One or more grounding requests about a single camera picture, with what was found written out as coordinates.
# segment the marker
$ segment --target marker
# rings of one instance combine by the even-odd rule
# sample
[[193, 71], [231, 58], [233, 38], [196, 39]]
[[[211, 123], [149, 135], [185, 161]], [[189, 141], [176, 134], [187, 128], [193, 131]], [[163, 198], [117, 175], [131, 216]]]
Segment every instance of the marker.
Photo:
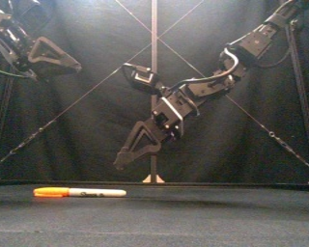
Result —
[[83, 189], [68, 187], [44, 187], [33, 190], [34, 197], [124, 197], [120, 189]]

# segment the black robotic arm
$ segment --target black robotic arm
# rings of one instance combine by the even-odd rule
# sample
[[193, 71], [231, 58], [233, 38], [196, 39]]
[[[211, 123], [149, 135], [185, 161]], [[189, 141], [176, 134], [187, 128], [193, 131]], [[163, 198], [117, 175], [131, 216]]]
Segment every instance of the black robotic arm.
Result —
[[[220, 55], [219, 70], [212, 77], [187, 79], [167, 88], [149, 68], [123, 65], [125, 77], [132, 85], [143, 91], [157, 94], [160, 99], [152, 109], [152, 117], [135, 125], [117, 154], [115, 161], [117, 169], [124, 169], [141, 156], [156, 153], [161, 143], [183, 136], [185, 117], [193, 112], [199, 114], [199, 106], [212, 95], [224, 95], [229, 92], [268, 51], [279, 31], [305, 9], [309, 9], [309, 1], [289, 0], [253, 31], [228, 43]], [[143, 138], [148, 144], [139, 148]]]

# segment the marker cap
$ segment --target marker cap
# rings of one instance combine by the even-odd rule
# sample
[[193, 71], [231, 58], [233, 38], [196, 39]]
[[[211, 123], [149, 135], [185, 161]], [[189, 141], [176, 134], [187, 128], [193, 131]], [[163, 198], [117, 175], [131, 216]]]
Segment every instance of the marker cap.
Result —
[[34, 197], [68, 197], [69, 188], [45, 187], [33, 190]]

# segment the wire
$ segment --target wire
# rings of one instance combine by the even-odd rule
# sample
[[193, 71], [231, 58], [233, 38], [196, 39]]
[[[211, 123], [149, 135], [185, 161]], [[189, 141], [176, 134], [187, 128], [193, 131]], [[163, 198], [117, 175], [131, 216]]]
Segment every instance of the wire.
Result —
[[16, 78], [21, 78], [21, 79], [26, 79], [28, 76], [24, 76], [24, 75], [20, 75], [20, 74], [14, 74], [14, 73], [8, 73], [6, 71], [1, 70], [0, 69], [0, 74], [4, 74], [6, 76], [12, 76], [12, 77], [16, 77]]
[[185, 85], [185, 84], [197, 84], [197, 83], [203, 83], [203, 82], [212, 82], [225, 76], [228, 76], [237, 68], [239, 66], [239, 58], [235, 56], [235, 54], [232, 54], [228, 50], [228, 48], [225, 47], [224, 48], [224, 53], [233, 59], [233, 66], [232, 68], [225, 71], [224, 73], [219, 74], [219, 75], [215, 75], [212, 77], [205, 77], [205, 78], [200, 78], [200, 79], [188, 79], [188, 80], [183, 80], [180, 81], [179, 83], [176, 83], [173, 86], [172, 86], [172, 90], [175, 90], [176, 88], [179, 88], [181, 85]]
[[263, 68], [263, 69], [271, 69], [284, 62], [284, 60], [288, 58], [289, 54], [291, 54], [291, 49], [288, 48], [283, 58], [275, 64], [269, 64], [269, 65], [256, 64], [256, 66], [259, 68]]

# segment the black backdrop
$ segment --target black backdrop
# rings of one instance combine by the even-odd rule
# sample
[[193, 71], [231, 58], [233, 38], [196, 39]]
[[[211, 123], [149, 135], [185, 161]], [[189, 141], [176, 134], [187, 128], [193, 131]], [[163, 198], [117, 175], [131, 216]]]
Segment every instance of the black backdrop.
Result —
[[[29, 1], [16, 1], [17, 14], [22, 2]], [[0, 116], [4, 116], [0, 117], [0, 158], [95, 85], [100, 85], [0, 165], [0, 177], [141, 181], [149, 174], [148, 158], [131, 164], [123, 172], [112, 163], [136, 121], [149, 117], [151, 97], [131, 87], [121, 71], [109, 75], [128, 61], [151, 67], [151, 33], [140, 24], [151, 30], [151, 0], [50, 0], [41, 3], [49, 21], [33, 36], [54, 41], [84, 69], [79, 74], [37, 83], [8, 80], [0, 75]], [[203, 74], [211, 75], [224, 45], [251, 31], [277, 7], [277, 1], [267, 0], [160, 0], [159, 35], [168, 31], [161, 36], [164, 42], [159, 41], [163, 82], [171, 86], [181, 79], [200, 77], [179, 56]], [[309, 11], [301, 20], [304, 28], [297, 38], [309, 98]], [[277, 61], [287, 48], [283, 32], [263, 63]], [[288, 58], [273, 69], [253, 69], [229, 96], [309, 160], [295, 85]], [[6, 112], [2, 112], [8, 100]], [[309, 180], [309, 169], [225, 96], [211, 99], [200, 110], [201, 116], [185, 121], [183, 139], [168, 143], [159, 153], [159, 174], [165, 181], [272, 183]]]

